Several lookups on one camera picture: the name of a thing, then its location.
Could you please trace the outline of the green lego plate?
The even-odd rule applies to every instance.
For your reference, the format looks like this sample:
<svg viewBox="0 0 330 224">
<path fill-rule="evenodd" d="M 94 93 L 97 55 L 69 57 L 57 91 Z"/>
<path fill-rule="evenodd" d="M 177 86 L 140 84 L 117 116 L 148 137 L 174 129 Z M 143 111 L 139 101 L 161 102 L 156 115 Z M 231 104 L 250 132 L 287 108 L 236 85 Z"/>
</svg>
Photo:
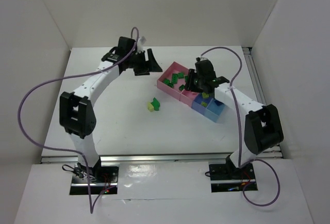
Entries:
<svg viewBox="0 0 330 224">
<path fill-rule="evenodd" d="M 168 85 L 171 81 L 167 78 L 165 78 L 163 81 L 162 81 L 164 84 Z"/>
</svg>

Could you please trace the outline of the green stepped lego block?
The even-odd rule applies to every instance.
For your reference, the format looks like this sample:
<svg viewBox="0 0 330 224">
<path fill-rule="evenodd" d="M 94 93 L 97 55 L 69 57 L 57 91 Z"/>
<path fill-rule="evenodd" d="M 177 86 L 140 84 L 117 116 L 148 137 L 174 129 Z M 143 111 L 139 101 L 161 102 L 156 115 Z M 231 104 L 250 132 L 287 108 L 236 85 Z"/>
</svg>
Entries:
<svg viewBox="0 0 330 224">
<path fill-rule="evenodd" d="M 178 83 L 178 74 L 177 73 L 173 73 L 171 76 L 171 83 L 177 84 Z"/>
</svg>

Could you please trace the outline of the dark blue lego plate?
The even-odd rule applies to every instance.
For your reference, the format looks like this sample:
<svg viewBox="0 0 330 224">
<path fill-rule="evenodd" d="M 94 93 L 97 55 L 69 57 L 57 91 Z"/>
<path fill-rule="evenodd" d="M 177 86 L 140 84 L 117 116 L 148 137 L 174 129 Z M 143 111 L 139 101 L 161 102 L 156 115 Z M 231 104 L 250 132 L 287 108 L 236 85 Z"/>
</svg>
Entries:
<svg viewBox="0 0 330 224">
<path fill-rule="evenodd" d="M 220 101 L 218 101 L 218 100 L 215 100 L 215 104 L 216 104 L 217 106 L 221 106 L 221 105 L 223 105 L 223 103 L 220 102 Z"/>
</svg>

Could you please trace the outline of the green curved lego top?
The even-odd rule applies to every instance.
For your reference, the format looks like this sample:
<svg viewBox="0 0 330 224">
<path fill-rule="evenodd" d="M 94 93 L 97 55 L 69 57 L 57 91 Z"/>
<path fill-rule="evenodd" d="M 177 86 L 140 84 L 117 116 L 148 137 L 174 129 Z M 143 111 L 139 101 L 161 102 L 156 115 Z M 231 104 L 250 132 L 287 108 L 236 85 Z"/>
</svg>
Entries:
<svg viewBox="0 0 330 224">
<path fill-rule="evenodd" d="M 154 107 L 155 107 L 155 106 L 160 106 L 160 102 L 159 102 L 156 98 L 153 98 L 152 105 L 153 105 Z"/>
</svg>

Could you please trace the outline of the pale yellow curved lego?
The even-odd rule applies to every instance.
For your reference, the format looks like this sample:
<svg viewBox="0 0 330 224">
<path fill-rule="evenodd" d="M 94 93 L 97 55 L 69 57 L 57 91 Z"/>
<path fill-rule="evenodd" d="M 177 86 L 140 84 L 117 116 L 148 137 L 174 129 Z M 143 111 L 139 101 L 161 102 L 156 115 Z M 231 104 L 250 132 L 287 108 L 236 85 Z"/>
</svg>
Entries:
<svg viewBox="0 0 330 224">
<path fill-rule="evenodd" d="M 148 109 L 150 112 L 153 112 L 153 111 L 154 111 L 154 106 L 152 105 L 151 102 L 148 102 L 148 103 L 147 103 L 147 109 Z"/>
</svg>

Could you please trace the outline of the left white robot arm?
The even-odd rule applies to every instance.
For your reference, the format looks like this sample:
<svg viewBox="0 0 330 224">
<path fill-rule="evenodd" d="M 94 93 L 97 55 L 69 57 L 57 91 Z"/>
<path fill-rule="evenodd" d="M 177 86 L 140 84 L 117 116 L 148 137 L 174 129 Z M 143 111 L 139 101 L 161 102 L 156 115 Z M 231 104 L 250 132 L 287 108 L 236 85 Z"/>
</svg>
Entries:
<svg viewBox="0 0 330 224">
<path fill-rule="evenodd" d="M 120 37 L 118 45 L 102 57 L 95 74 L 73 92 L 63 92 L 60 96 L 59 123 L 79 152 L 78 168 L 95 178 L 101 174 L 101 159 L 92 135 L 96 127 L 93 107 L 97 99 L 127 69 L 133 69 L 136 76 L 162 72 L 152 49 L 143 49 L 144 43 L 144 37 L 137 40 Z"/>
</svg>

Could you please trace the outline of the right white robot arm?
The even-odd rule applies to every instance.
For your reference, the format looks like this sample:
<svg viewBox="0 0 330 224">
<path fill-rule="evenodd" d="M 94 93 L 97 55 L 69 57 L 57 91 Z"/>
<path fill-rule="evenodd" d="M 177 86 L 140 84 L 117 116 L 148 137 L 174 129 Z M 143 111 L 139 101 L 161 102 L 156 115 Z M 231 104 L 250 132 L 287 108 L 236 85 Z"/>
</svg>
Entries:
<svg viewBox="0 0 330 224">
<path fill-rule="evenodd" d="M 210 60 L 198 57 L 188 71 L 185 89 L 205 93 L 235 111 L 239 146 L 226 158 L 222 173 L 235 178 L 260 153 L 284 140 L 277 108 L 249 98 L 223 76 L 217 77 Z"/>
</svg>

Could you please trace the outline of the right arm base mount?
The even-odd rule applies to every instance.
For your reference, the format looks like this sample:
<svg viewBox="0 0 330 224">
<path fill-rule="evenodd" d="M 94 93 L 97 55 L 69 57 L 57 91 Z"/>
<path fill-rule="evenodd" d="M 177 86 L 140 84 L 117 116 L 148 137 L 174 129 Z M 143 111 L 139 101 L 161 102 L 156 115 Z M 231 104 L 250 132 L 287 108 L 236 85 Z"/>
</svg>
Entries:
<svg viewBox="0 0 330 224">
<path fill-rule="evenodd" d="M 244 187 L 246 191 L 258 190 L 252 164 L 232 173 L 227 171 L 225 164 L 210 164 L 205 176 L 210 178 L 212 193 L 238 192 Z"/>
</svg>

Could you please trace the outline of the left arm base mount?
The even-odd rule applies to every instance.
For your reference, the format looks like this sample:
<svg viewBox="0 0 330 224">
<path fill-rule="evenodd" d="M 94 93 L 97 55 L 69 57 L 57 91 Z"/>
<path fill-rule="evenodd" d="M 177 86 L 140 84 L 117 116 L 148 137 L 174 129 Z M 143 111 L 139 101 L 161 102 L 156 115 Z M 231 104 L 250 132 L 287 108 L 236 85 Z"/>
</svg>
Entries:
<svg viewBox="0 0 330 224">
<path fill-rule="evenodd" d="M 104 166 L 97 176 L 91 176 L 91 195 L 116 195 L 118 193 L 119 166 Z M 74 168 L 70 193 L 72 196 L 88 195 L 87 175 L 76 166 Z"/>
</svg>

